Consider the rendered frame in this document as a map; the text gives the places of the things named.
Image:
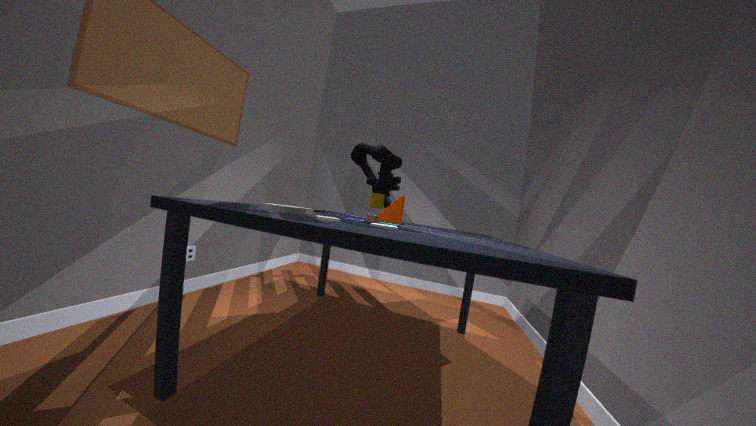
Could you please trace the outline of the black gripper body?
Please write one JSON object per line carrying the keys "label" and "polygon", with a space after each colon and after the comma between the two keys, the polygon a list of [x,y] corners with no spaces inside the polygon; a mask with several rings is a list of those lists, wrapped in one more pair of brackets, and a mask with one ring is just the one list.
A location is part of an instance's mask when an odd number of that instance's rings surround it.
{"label": "black gripper body", "polygon": [[383,176],[385,174],[391,175],[391,171],[390,170],[381,169],[380,172],[378,172],[378,174],[379,174],[379,179],[377,179],[377,178],[368,178],[367,181],[366,181],[366,184],[369,184],[369,185],[376,184],[376,186],[386,187],[387,189],[393,189],[393,190],[399,191],[399,188],[400,188],[399,185],[391,184],[391,183],[389,183],[386,180],[382,181],[383,180]]}

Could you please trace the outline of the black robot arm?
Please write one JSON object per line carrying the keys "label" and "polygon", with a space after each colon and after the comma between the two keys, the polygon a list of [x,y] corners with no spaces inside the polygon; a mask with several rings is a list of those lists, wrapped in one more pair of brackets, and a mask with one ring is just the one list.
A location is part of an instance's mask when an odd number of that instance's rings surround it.
{"label": "black robot arm", "polygon": [[[373,146],[360,143],[355,146],[351,152],[351,159],[361,167],[367,179],[376,177],[367,163],[367,156],[365,153],[371,155],[372,158],[378,162],[381,162],[380,170],[385,169],[391,171],[400,168],[402,165],[402,159],[399,156],[395,156],[395,154],[393,154],[385,145]],[[385,174],[382,181],[385,180],[391,184],[397,185],[400,184],[401,177],[393,177],[392,173],[391,175]],[[392,201],[388,198],[389,196],[390,194],[388,192],[383,204],[385,208],[392,204]]]}

